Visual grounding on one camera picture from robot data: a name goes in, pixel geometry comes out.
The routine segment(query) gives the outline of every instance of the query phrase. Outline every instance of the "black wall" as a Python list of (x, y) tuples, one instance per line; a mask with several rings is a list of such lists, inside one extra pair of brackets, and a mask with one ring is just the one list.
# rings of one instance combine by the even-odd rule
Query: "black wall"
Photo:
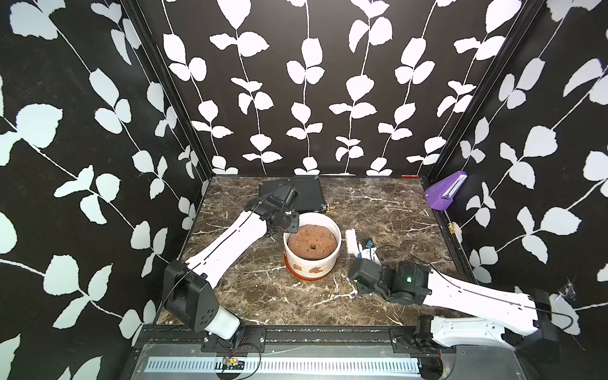
[[(570, 10), (567, 1), (550, 4), (440, 178), (460, 169), (469, 175), (448, 212), (477, 279), (509, 291), (514, 285), (544, 289), (553, 295), (554, 311), (575, 319), (566, 330), (572, 336), (561, 336), (561, 365), (542, 367), (542, 373), (599, 379), (605, 377), (608, 336), (608, 2)], [(541, 73), (537, 81), (533, 72)], [(523, 90), (509, 92), (511, 75), (516, 85), (524, 77), (518, 85)], [(479, 123), (483, 118), (489, 127)], [(479, 163), (466, 160), (475, 140), (475, 149), (485, 153)], [(563, 289), (568, 284), (575, 296)], [(570, 321), (553, 320), (560, 327)]]
[(0, 5), (2, 380), (116, 378), (201, 200), (191, 142), (105, 7)]
[[(171, 77), (189, 117), (195, 122), (214, 171), (243, 175), (427, 173), (521, 8), (519, 0), (387, 0), (372, 4), (368, 0), (159, 0), (139, 3), (165, 64), (173, 71)], [(369, 40), (365, 32), (368, 16), (363, 9), (371, 18)], [(353, 53), (349, 34), (351, 28), (357, 27), (362, 28), (361, 39)], [(239, 55), (236, 45), (227, 44), (243, 33), (247, 34), (241, 41), (242, 54)], [(410, 40), (421, 37), (426, 41), (421, 58), (402, 62), (404, 48)], [(305, 62), (302, 43), (307, 38), (318, 39), (322, 59), (314, 59), (313, 53)], [(474, 48), (458, 53), (455, 42), (468, 38), (473, 39), (469, 44), (473, 41)], [(475, 41), (477, 44), (488, 42), (478, 59)], [(409, 51), (406, 58), (415, 56), (414, 50)], [(193, 58), (191, 77), (186, 65), (191, 65)], [(205, 62), (206, 71), (201, 69), (201, 61)], [(294, 67), (295, 81), (288, 73), (289, 62)], [(415, 64), (419, 69), (412, 81), (402, 77), (410, 70), (407, 64)], [(304, 65), (317, 67), (311, 70), (311, 75), (321, 71), (318, 67), (324, 70), (318, 82), (317, 74), (317, 78), (311, 80), (315, 84), (308, 83), (306, 87), (302, 84), (302, 74), (294, 73), (303, 71)], [(399, 67), (403, 84), (398, 83), (395, 75)], [(432, 71), (419, 83), (424, 78), (425, 67)], [(362, 91), (365, 95), (361, 98), (357, 97), (356, 103), (361, 104), (357, 112), (367, 107), (371, 113), (372, 105), (375, 113), (355, 119), (350, 119), (348, 111), (335, 114), (330, 110), (331, 105), (353, 105), (345, 84), (349, 79), (355, 84), (358, 79), (354, 77), (362, 74), (367, 78), (360, 78), (361, 85), (370, 86), (373, 81), (373, 87), (368, 93)], [(241, 101), (246, 100), (250, 93), (231, 78), (238, 78), (246, 86), (248, 81), (261, 83), (261, 87), (249, 88), (251, 94), (254, 97), (261, 94), (260, 100), (267, 95), (266, 100), (271, 99), (272, 103), (261, 104), (258, 112), (249, 105), (245, 115), (238, 106), (239, 97)], [(457, 96), (448, 83), (463, 83), (465, 79), (470, 87)], [(452, 104), (447, 103), (449, 106), (446, 105), (438, 117), (442, 101), (456, 98), (463, 100), (457, 112), (452, 112)], [(216, 113), (209, 111), (211, 101), (218, 108), (215, 118), (208, 113)], [(203, 114), (198, 109), (201, 103)], [(299, 112), (298, 105), (292, 112), (295, 103), (300, 104)], [(309, 118), (300, 116), (308, 112), (304, 103), (310, 111)], [(392, 134), (395, 111), (405, 103), (409, 106), (402, 109), (405, 115), (397, 121), (398, 127), (406, 130)], [(379, 132), (381, 123), (387, 125), (381, 125), (382, 132)], [(209, 133), (209, 129), (216, 126), (225, 128)], [(254, 146), (250, 138), (259, 134), (264, 136), (253, 137)], [(263, 165), (260, 155), (266, 161)]]

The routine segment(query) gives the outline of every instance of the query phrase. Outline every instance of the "marble table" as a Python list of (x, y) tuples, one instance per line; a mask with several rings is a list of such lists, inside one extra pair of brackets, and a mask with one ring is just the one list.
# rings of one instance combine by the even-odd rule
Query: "marble table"
[[(258, 184), (275, 178), (214, 177), (211, 180), (183, 259), (197, 254), (229, 227)], [(440, 271), (458, 277), (437, 221), (418, 179), (323, 178), (327, 216), (342, 231), (343, 244), (333, 272), (322, 280), (303, 282), (283, 261), (282, 234), (252, 244), (215, 288), (219, 304), (251, 324), (268, 325), (415, 325), (418, 316), (460, 316), (449, 309), (401, 306), (376, 294), (357, 295), (347, 279), (354, 260), (346, 252), (344, 231), (354, 228), (358, 240), (373, 238), (384, 264), (394, 268), (413, 252)], [(159, 323), (180, 323), (163, 310)]]

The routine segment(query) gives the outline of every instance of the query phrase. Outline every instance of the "wallpaper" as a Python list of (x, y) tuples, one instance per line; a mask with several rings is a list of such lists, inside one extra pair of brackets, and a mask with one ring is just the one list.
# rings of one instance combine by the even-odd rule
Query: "wallpaper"
[(0, 379), (114, 379), (205, 177), (119, 3), (0, 7)]
[(216, 174), (426, 174), (520, 0), (139, 2)]
[(448, 214), (477, 280), (548, 291), (585, 355), (608, 333), (607, 15), (547, 1), (440, 175), (469, 175)]

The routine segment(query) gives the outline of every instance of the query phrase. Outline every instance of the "purple object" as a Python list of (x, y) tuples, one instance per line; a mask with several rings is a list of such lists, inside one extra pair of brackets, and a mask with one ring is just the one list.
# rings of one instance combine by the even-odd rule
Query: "purple object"
[(467, 175), (462, 170), (444, 178), (426, 189), (424, 196), (433, 210), (446, 210), (454, 200), (454, 194), (460, 189)]

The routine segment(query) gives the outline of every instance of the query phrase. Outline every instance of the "white leaf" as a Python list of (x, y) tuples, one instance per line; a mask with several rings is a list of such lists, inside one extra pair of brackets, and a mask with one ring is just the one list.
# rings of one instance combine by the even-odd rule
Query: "white leaf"
[(165, 190), (165, 182), (160, 178), (154, 178), (150, 184), (150, 199), (154, 199), (163, 190)]
[(244, 92), (238, 94), (238, 107), (241, 109), (243, 114), (247, 114), (247, 109), (249, 108), (252, 100), (253, 98)]
[(486, 33), (509, 21), (522, 6), (520, 0), (493, 0), (486, 11)]
[[(572, 317), (574, 323), (572, 326), (568, 327), (564, 330), (564, 332), (572, 335), (578, 335), (581, 333), (581, 328), (578, 325), (578, 314), (576, 311), (570, 306), (568, 302), (561, 296), (557, 294), (552, 294), (549, 297), (549, 301), (551, 303), (551, 311), (567, 314)], [(559, 328), (565, 328), (570, 324), (570, 318), (560, 316), (559, 314), (551, 314), (551, 323), (556, 325)]]
[(119, 30), (112, 29), (110, 30), (110, 35), (112, 36), (114, 46), (116, 46), (116, 50), (118, 51), (122, 59), (128, 64), (131, 64), (129, 55), (126, 52), (125, 34)]
[(462, 158), (467, 159), (471, 155), (471, 143), (467, 140), (462, 140), (460, 143), (460, 151), (462, 153)]
[(0, 343), (0, 379), (7, 380), (9, 378), (10, 364), (13, 362), (15, 351), (19, 348), (20, 344), (21, 334)]
[(443, 115), (443, 113), (446, 111), (446, 109), (448, 109), (451, 105), (453, 105), (455, 103), (456, 103), (456, 98), (451, 95), (443, 98), (443, 100), (439, 104), (439, 107), (437, 107), (437, 117), (441, 117), (441, 115)]
[(479, 144), (484, 141), (490, 132), (490, 125), (488, 119), (482, 117), (475, 126), (475, 144)]
[(349, 158), (359, 158), (363, 157), (363, 149), (359, 146), (352, 147), (348, 150)]
[(426, 50), (426, 40), (424, 38), (412, 37), (407, 43), (403, 53), (401, 54), (401, 63), (406, 66), (416, 67), (418, 60)]
[(382, 45), (388, 40), (393, 39), (393, 26), (389, 19), (379, 17), (370, 29), (370, 44), (377, 46)]
[(95, 111), (95, 120), (108, 132), (118, 134), (122, 132), (122, 124), (118, 115), (107, 108), (100, 108)]
[(375, 113), (376, 107), (367, 102), (362, 102), (354, 105), (352, 111), (350, 112), (350, 116), (353, 119), (361, 119), (362, 117), (373, 115)]
[(154, 173), (154, 162), (147, 150), (140, 150), (132, 156), (135, 169), (141, 173)]
[(286, 133), (287, 136), (295, 137), (298, 140), (306, 139), (306, 131), (303, 128), (295, 126)]
[(395, 78), (400, 85), (404, 85), (412, 79), (414, 70), (409, 66), (400, 66), (395, 69)]
[(97, 185), (99, 195), (106, 202), (111, 202), (116, 199), (116, 194), (118, 194), (120, 179), (116, 178), (113, 174), (103, 173), (97, 177), (95, 185)]
[(401, 140), (405, 137), (410, 137), (412, 135), (412, 131), (409, 130), (408, 128), (398, 128), (395, 130), (395, 132), (393, 132), (392, 135), (390, 135), (390, 139), (391, 140)]
[(481, 265), (494, 265), (498, 263), (498, 254), (494, 247), (481, 247), (479, 249), (479, 261)]
[(469, 256), (469, 262), (473, 268), (477, 268), (482, 264), (481, 260), (479, 259), (479, 254), (476, 250), (471, 251), (471, 254)]
[(393, 115), (395, 117), (395, 125), (399, 126), (399, 124), (412, 117), (414, 112), (416, 112), (416, 103), (408, 103), (397, 107)]
[(255, 94), (254, 105), (257, 109), (264, 110), (274, 106), (274, 103), (267, 93), (258, 91)]
[(141, 222), (133, 229), (133, 233), (131, 234), (131, 248), (150, 248), (150, 225), (147, 221)]
[(291, 114), (305, 125), (310, 119), (310, 108), (305, 104), (294, 102), (291, 106)]
[(603, 106), (608, 104), (608, 75), (593, 85), (589, 92), (589, 100)]
[(298, 61), (287, 62), (287, 74), (295, 84), (301, 85), (304, 82), (306, 70)]
[(589, 152), (582, 175), (590, 181), (601, 181), (608, 178), (608, 156), (602, 152)]
[(486, 228), (490, 223), (490, 209), (487, 207), (482, 207), (481, 209), (477, 210), (475, 213), (475, 220), (480, 226)]
[(270, 45), (257, 33), (244, 32), (237, 39), (238, 52), (244, 57), (252, 57), (268, 49)]
[(219, 50), (224, 50), (230, 45), (236, 45), (237, 39), (229, 36), (226, 33), (216, 34), (215, 36), (210, 36), (209, 41), (214, 44)]
[(131, 20), (128, 18), (123, 18), (122, 29), (125, 31), (126, 40), (129, 41), (129, 45), (131, 45), (133, 49), (139, 49), (142, 42), (135, 32), (135, 28), (133, 27)]
[(577, 71), (572, 74), (568, 83), (564, 87), (564, 96), (568, 95), (575, 88), (586, 83), (592, 79), (600, 78), (603, 74), (602, 64), (597, 58), (593, 58), (584, 65), (579, 67)]
[(213, 156), (211, 164), (216, 168), (226, 169), (226, 159), (222, 156)]
[(505, 42), (505, 37), (503, 36), (494, 36), (488, 38), (480, 47), (477, 49), (477, 53), (475, 54), (475, 59), (478, 61), (487, 60), (488, 58), (492, 58), (502, 47), (502, 44)]
[(115, 2), (110, 4), (109, 7), (98, 2), (94, 2), (93, 4), (91, 4), (91, 10), (98, 15), (106, 16), (110, 20), (114, 21), (116, 24), (118, 24), (122, 17), (121, 6), (120, 4)]
[(506, 101), (506, 107), (508, 109), (513, 109), (519, 107), (526, 101), (526, 94), (521, 90), (514, 90), (511, 95), (509, 95), (509, 99)]
[(473, 95), (465, 95), (460, 98), (460, 100), (454, 106), (454, 112), (457, 114), (464, 112), (469, 106), (469, 102), (471, 102), (471, 99), (473, 99)]
[(536, 181), (534, 169), (527, 162), (522, 161), (513, 164), (511, 169), (509, 169), (509, 177), (527, 188), (534, 189), (534, 182)]
[(422, 160), (423, 165), (432, 165), (437, 162), (439, 158), (439, 153), (429, 154)]
[(302, 56), (306, 67), (317, 66), (323, 61), (323, 50), (318, 38), (307, 38), (302, 41)]
[(260, 158), (261, 156), (259, 154), (255, 154), (255, 153), (247, 153), (243, 155), (243, 158), (246, 159), (247, 161), (253, 161), (256, 158)]
[(106, 294), (106, 291), (108, 291), (110, 273), (112, 273), (112, 264), (99, 269), (95, 272), (93, 277), (91, 277), (91, 281), (89, 281), (89, 286), (87, 287), (87, 292), (89, 293), (91, 300), (99, 301)]
[(482, 206), (480, 200), (479, 200), (479, 195), (474, 195), (472, 196), (469, 201), (466, 203), (466, 208), (465, 210), (469, 210), (469, 209), (479, 209)]
[(244, 88), (245, 90), (249, 91), (249, 92), (254, 92), (259, 90), (262, 87), (262, 84), (260, 82), (257, 82), (255, 80), (252, 81), (244, 81), (241, 78), (230, 78), (230, 80), (232, 81), (232, 83), (234, 83), (235, 85), (239, 85), (242, 88)]
[(310, 124), (306, 128), (306, 133), (320, 133), (323, 129), (323, 123)]
[(206, 100), (198, 105), (198, 112), (205, 118), (206, 121), (212, 123), (218, 115), (218, 106), (213, 100)]
[(278, 154), (276, 152), (273, 152), (273, 151), (264, 152), (264, 153), (262, 153), (262, 156), (261, 156), (261, 160), (265, 164), (269, 164), (271, 162), (275, 162), (275, 161), (280, 160), (282, 158), (283, 157), (280, 154)]
[(207, 76), (207, 63), (204, 59), (199, 57), (192, 58), (188, 64), (188, 69), (196, 81), (205, 80)]
[(120, 99), (118, 103), (116, 103), (115, 110), (116, 116), (118, 116), (123, 123), (131, 122), (131, 106), (127, 99)]
[(534, 218), (528, 209), (528, 206), (522, 207), (517, 214), (517, 220), (521, 223), (523, 230), (527, 235), (530, 235), (534, 231)]
[(604, 281), (608, 281), (608, 264), (606, 264), (603, 269), (598, 271), (598, 282)]
[(336, 149), (336, 161), (339, 162), (342, 159), (342, 156), (344, 156), (346, 153), (348, 153), (348, 149), (345, 147), (339, 147)]
[(70, 294), (80, 289), (76, 260), (70, 255), (53, 255), (44, 274), (43, 289), (50, 295)]
[(162, 37), (167, 58), (186, 64), (186, 49), (182, 39), (175, 34), (163, 34)]
[(395, 129), (391, 124), (387, 123), (378, 123), (378, 133), (392, 133), (395, 132)]
[(471, 91), (473, 91), (477, 86), (474, 85), (462, 85), (459, 81), (451, 80), (447, 83), (449, 87), (451, 87), (454, 91), (456, 91), (457, 95), (464, 95)]
[(58, 329), (70, 328), (76, 324), (76, 320), (80, 313), (84, 310), (86, 304), (89, 303), (89, 297), (83, 296), (73, 299), (70, 304), (59, 314), (53, 322), (53, 327)]
[(538, 260), (547, 264), (547, 246), (541, 238), (535, 235), (526, 235), (522, 238), (522, 245), (525, 250), (536, 256)]
[(488, 272), (488, 270), (483, 266), (478, 266), (477, 268), (473, 269), (473, 275), (480, 283), (489, 284), (492, 282), (490, 272)]
[(426, 78), (430, 75), (430, 73), (435, 68), (435, 62), (433, 61), (425, 61), (422, 62), (416, 69), (414, 70), (414, 75), (412, 77), (412, 83), (415, 85), (419, 85), (424, 82)]
[(270, 145), (272, 139), (264, 134), (254, 134), (249, 138), (251, 144), (259, 151), (263, 151)]
[(238, 29), (251, 11), (249, 0), (218, 0), (219, 9), (230, 25)]
[[(48, 104), (29, 104), (17, 112), (17, 133), (28, 143), (38, 148), (46, 148), (53, 142), (61, 118), (63, 118), (62, 109)], [(6, 136), (7, 141), (12, 141), (17, 137)]]
[(446, 144), (446, 140), (441, 137), (441, 136), (437, 136), (437, 137), (431, 137), (430, 139), (427, 139), (424, 142), (424, 150), (426, 151), (427, 154), (436, 151), (437, 149), (441, 148), (443, 145)]
[(350, 51), (354, 53), (357, 49), (357, 44), (361, 37), (370, 30), (370, 26), (364, 23), (361, 20), (354, 20), (353, 25), (350, 27), (350, 32), (348, 33), (348, 47)]
[(475, 148), (471, 151), (471, 157), (473, 157), (473, 160), (475, 160), (476, 164), (479, 164), (486, 157), (486, 154)]
[(547, 0), (547, 8), (551, 11), (551, 19), (560, 21), (570, 10), (572, 0)]
[(229, 130), (228, 128), (226, 128), (223, 125), (216, 125), (213, 127), (211, 134), (216, 138), (216, 139), (221, 139), (222, 137), (226, 137), (230, 134), (232, 134), (233, 132), (231, 130)]
[(560, 207), (552, 207), (541, 221), (541, 230), (555, 235), (570, 235), (578, 230), (581, 220), (572, 212)]
[(302, 165), (304, 165), (306, 170), (310, 171), (317, 168), (317, 160), (315, 160), (314, 157), (304, 157)]
[(97, 224), (106, 224), (108, 221), (103, 217), (102, 211), (99, 208), (99, 199), (97, 194), (85, 196), (80, 201), (80, 210), (89, 218), (90, 221)]
[(471, 49), (479, 49), (481, 45), (482, 43), (477, 41), (475, 37), (463, 38), (462, 40), (454, 42), (454, 47), (456, 48), (456, 53), (458, 54), (462, 54)]
[(89, 165), (88, 167), (80, 170), (76, 180), (67, 181), (63, 185), (59, 186), (57, 190), (55, 190), (54, 196), (56, 198), (61, 198), (62, 196), (91, 188), (93, 176), (93, 165)]
[(154, 108), (158, 109), (160, 112), (165, 111), (165, 97), (160, 83), (150, 82), (146, 96)]
[(515, 149), (511, 148), (509, 144), (506, 142), (500, 143), (500, 157), (505, 160), (511, 161), (512, 164), (517, 162), (517, 155), (515, 154)]
[(139, 320), (139, 315), (137, 314), (137, 311), (129, 309), (122, 317), (122, 321), (120, 321), (118, 327), (120, 328), (122, 336), (126, 339), (129, 339), (133, 336), (135, 330), (137, 330), (137, 328), (141, 324), (142, 321)]
[(306, 69), (306, 80), (311, 85), (316, 85), (321, 77), (325, 74), (325, 70), (322, 67), (314, 66)]
[(381, 171), (385, 165), (386, 165), (386, 158), (377, 157), (374, 161), (371, 162), (370, 168), (372, 168), (376, 171)]
[(351, 109), (352, 109), (352, 107), (349, 106), (346, 103), (340, 103), (340, 104), (332, 104), (332, 105), (330, 105), (330, 111), (333, 112), (336, 115), (341, 114), (343, 112), (348, 112)]
[(112, 82), (112, 80), (100, 69), (95, 70), (89, 75), (89, 82), (97, 95), (99, 95), (107, 104), (114, 107), (119, 94), (114, 82)]
[(374, 81), (367, 75), (357, 75), (346, 81), (346, 89), (350, 98), (356, 102), (374, 87)]
[(532, 89), (538, 81), (538, 78), (541, 77), (543, 67), (545, 67), (545, 61), (540, 58), (532, 58), (523, 69), (522, 76), (519, 77), (516, 88), (526, 91)]
[(558, 149), (555, 132), (546, 126), (532, 127), (523, 146), (524, 157), (545, 157)]

